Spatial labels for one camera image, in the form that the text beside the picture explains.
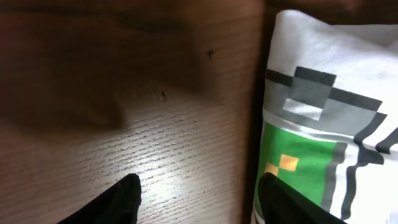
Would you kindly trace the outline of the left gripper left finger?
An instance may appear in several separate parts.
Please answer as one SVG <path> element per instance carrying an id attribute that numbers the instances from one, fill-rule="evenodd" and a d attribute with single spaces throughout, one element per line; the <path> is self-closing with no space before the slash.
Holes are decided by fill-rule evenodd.
<path id="1" fill-rule="evenodd" d="M 141 181 L 128 174 L 59 224 L 136 224 Z"/>

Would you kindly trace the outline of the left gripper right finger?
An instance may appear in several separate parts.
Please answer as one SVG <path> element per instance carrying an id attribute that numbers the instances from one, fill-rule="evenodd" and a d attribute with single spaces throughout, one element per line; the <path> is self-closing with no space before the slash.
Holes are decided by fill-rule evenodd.
<path id="1" fill-rule="evenodd" d="M 346 224 L 274 174 L 259 179 L 257 192 L 266 224 Z"/>

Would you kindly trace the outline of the white t-shirt with print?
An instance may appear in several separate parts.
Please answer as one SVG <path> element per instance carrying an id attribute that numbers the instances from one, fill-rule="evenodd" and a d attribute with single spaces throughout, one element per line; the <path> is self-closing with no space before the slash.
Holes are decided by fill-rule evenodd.
<path id="1" fill-rule="evenodd" d="M 397 26 L 276 15 L 257 176 L 346 223 L 397 222 Z"/>

